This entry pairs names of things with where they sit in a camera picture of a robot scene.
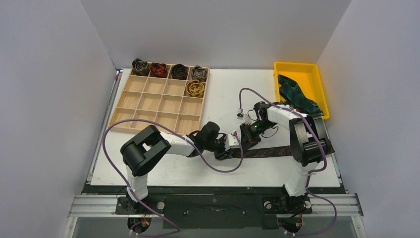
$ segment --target yellow plastic tray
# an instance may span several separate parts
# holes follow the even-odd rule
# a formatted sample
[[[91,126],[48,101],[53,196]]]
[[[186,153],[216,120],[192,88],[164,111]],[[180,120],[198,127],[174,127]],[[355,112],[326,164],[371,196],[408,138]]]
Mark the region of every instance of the yellow plastic tray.
[[[278,89],[281,86],[277,80],[279,74],[295,80],[302,89],[305,97],[318,103],[319,108],[321,108],[324,113],[322,119],[326,120],[329,118],[329,110],[325,99],[324,88],[322,86],[321,76],[316,64],[291,62],[274,63],[277,100],[285,101],[285,99],[280,96],[280,91]]]

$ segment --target wooden tray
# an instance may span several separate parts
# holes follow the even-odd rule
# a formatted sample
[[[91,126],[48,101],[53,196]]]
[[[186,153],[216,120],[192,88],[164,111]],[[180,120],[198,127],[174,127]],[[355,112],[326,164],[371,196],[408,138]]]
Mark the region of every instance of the wooden tray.
[[[203,97],[195,98],[190,97],[185,90],[186,84],[192,80],[193,66],[186,66],[187,80],[172,79],[170,70],[173,66],[166,64],[167,78],[150,77],[150,73],[147,77],[136,76],[131,69],[108,126],[123,119],[147,119],[183,135],[199,130],[210,69],[204,68],[207,81],[204,83]],[[148,125],[146,122],[133,121],[119,124],[111,130],[138,133]]]

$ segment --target gray wall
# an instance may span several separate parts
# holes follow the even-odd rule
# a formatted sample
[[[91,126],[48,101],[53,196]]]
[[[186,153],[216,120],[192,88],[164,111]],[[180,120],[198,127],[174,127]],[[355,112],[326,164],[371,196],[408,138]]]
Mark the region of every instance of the gray wall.
[[[78,0],[0,7],[0,237],[61,237],[115,70]]]
[[[420,1],[353,0],[318,61],[369,237],[419,237]]]
[[[316,62],[351,0],[81,0],[117,67]]]

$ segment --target purple cable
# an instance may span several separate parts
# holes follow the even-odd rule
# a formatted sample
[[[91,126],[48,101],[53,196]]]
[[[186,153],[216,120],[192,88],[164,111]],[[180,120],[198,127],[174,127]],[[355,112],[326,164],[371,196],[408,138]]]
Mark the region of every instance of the purple cable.
[[[314,130],[312,130],[311,126],[309,125],[308,121],[306,120],[306,118],[305,118],[303,115],[301,115],[300,113],[295,112],[295,111],[294,111],[294,110],[292,110],[292,109],[279,107],[278,105],[276,105],[276,104],[274,104],[274,103],[270,102],[270,101],[269,101],[269,100],[267,100],[265,97],[263,97],[261,94],[259,94],[257,91],[255,91],[254,89],[251,89],[251,88],[242,88],[242,89],[239,91],[239,108],[240,108],[240,109],[242,109],[242,98],[241,98],[241,95],[242,95],[242,91],[244,91],[244,90],[248,90],[248,91],[251,91],[251,92],[255,93],[256,95],[258,95],[260,98],[262,98],[264,101],[266,101],[268,104],[272,105],[272,106],[273,106],[273,107],[275,107],[275,108],[279,108],[279,109],[282,109],[282,110],[286,110],[286,111],[291,112],[291,113],[293,113],[294,115],[297,115],[298,117],[300,117],[300,118],[302,119],[303,123],[305,124],[306,128],[308,129],[309,133],[310,133],[310,134],[312,135],[312,137],[314,138],[314,140],[315,140],[316,144],[318,145],[319,150],[321,151],[322,161],[324,162],[324,165],[322,166],[322,168],[320,168],[320,169],[310,170],[310,171],[308,172],[308,174],[311,174],[311,173],[313,173],[313,172],[321,172],[321,171],[324,171],[324,170],[327,168],[327,158],[326,158],[326,155],[325,155],[324,149],[322,148],[322,145],[321,145],[321,143],[320,143],[319,139],[317,138],[317,136],[316,136],[316,134],[315,134]],[[310,176],[308,176],[308,180],[307,180],[307,182],[306,182],[305,187],[308,187],[308,186],[309,186],[309,179],[310,179]],[[331,206],[332,206],[332,207],[333,207],[333,209],[334,209],[334,219],[332,220],[332,222],[331,222],[331,224],[330,224],[330,225],[328,225],[326,228],[324,228],[324,229],[322,229],[322,230],[320,230],[320,231],[317,231],[317,232],[309,232],[309,233],[299,233],[299,234],[295,234],[296,236],[310,236],[310,235],[317,235],[317,234],[321,234],[321,233],[325,232],[326,230],[330,229],[330,228],[331,228],[331,227],[335,224],[335,221],[337,220],[337,208],[335,207],[334,203],[332,203],[330,200],[328,200],[328,199],[327,199],[327,198],[325,198],[325,197],[321,197],[321,196],[318,196],[318,195],[313,194],[312,192],[310,192],[310,191],[309,191],[309,189],[306,189],[306,192],[307,192],[308,194],[312,195],[313,197],[317,197],[317,198],[322,199],[322,200],[324,200],[324,201],[328,202],[329,204],[331,204]]]
[[[167,130],[167,131],[169,131],[170,133],[172,133],[173,135],[175,135],[175,136],[177,136],[177,137],[179,137],[179,138],[181,138],[181,139],[185,139],[184,137],[182,137],[180,134],[178,134],[178,133],[176,133],[175,131],[172,131],[171,129],[169,129],[169,128],[167,128],[166,126],[164,126],[164,125],[161,125],[161,124],[159,124],[159,123],[157,123],[157,122],[154,122],[154,121],[151,121],[151,120],[144,120],[144,119],[126,119],[126,120],[120,120],[120,121],[117,121],[116,123],[114,123],[114,124],[112,124],[112,125],[110,125],[109,127],[108,127],[108,129],[106,129],[106,131],[105,131],[105,133],[104,133],[104,136],[102,137],[102,148],[103,148],[103,150],[104,150],[104,154],[105,154],[105,157],[106,157],[106,159],[108,160],[108,162],[111,164],[111,166],[117,171],[117,173],[122,177],[122,179],[124,180],[124,182],[127,184],[127,187],[129,188],[129,190],[130,190],[130,192],[131,192],[131,194],[136,198],[136,200],[142,205],[142,206],[144,206],[145,208],[147,208],[149,211],[151,211],[152,213],[154,213],[154,214],[156,214],[157,216],[159,216],[160,218],[162,218],[164,221],[166,221],[166,222],[168,222],[169,224],[171,224],[171,225],[173,225],[175,228],[176,228],[176,231],[172,231],[172,232],[167,232],[167,233],[162,233],[162,234],[157,234],[157,235],[143,235],[143,234],[138,234],[139,236],[141,236],[141,237],[160,237],[160,236],[167,236],[167,235],[171,235],[171,234],[175,234],[175,233],[178,233],[179,231],[180,231],[180,228],[175,224],[175,223],[173,223],[172,221],[170,221],[168,218],[166,218],[166,217],[164,217],[164,216],[162,216],[161,214],[159,214],[158,212],[156,212],[155,210],[153,210],[151,207],[149,207],[148,205],[146,205],[144,202],[142,202],[141,201],[141,199],[136,195],[136,193],[134,193],[133,192],[133,190],[131,190],[131,186],[130,186],[130,183],[128,182],[128,180],[125,178],[125,176],[122,174],[122,172],[117,168],[117,166],[112,162],[112,160],[111,160],[111,158],[109,157],[109,154],[108,154],[108,151],[106,150],[106,147],[105,147],[105,139],[106,139],[106,135],[108,135],[108,132],[114,127],[114,126],[116,126],[116,125],[118,125],[118,124],[121,124],[121,123],[124,123],[124,122],[129,122],[129,121],[140,121],[140,122],[147,122],[147,123],[150,123],[150,124],[154,124],[154,125],[157,125],[157,126],[159,126],[159,127],[161,127],[161,128],[163,128],[163,129],[165,129],[165,130]],[[239,141],[239,138],[238,138],[238,135],[236,134],[236,131],[233,133],[233,135],[235,136],[235,138],[236,138],[236,140],[238,140]],[[233,169],[231,169],[231,170],[227,170],[227,171],[224,171],[224,170],[218,170],[218,169],[216,169],[216,168],[214,168],[213,166],[211,166],[207,161],[206,161],[206,159],[204,158],[204,156],[202,155],[202,153],[200,152],[200,150],[194,145],[194,143],[192,143],[191,141],[189,141],[189,140],[185,140],[187,143],[189,143],[190,145],[192,145],[193,146],[193,148],[197,151],[197,153],[199,154],[199,156],[201,157],[201,159],[204,161],[204,163],[207,165],[207,166],[209,166],[211,169],[213,169],[214,171],[217,171],[217,172],[221,172],[221,173],[229,173],[229,172],[233,172],[233,171],[235,171],[235,170],[237,170],[240,166],[241,166],[241,164],[242,164],[242,161],[243,161],[243,159],[244,159],[244,151],[243,151],[243,149],[242,149],[242,145],[239,143],[239,148],[240,148],[240,150],[241,150],[241,160],[239,161],[239,164],[238,164],[238,166],[237,167],[235,167],[235,168],[233,168]],[[139,223],[136,223],[136,224],[134,224],[131,228],[130,228],[130,230],[133,230],[138,224],[140,224],[140,222]]]

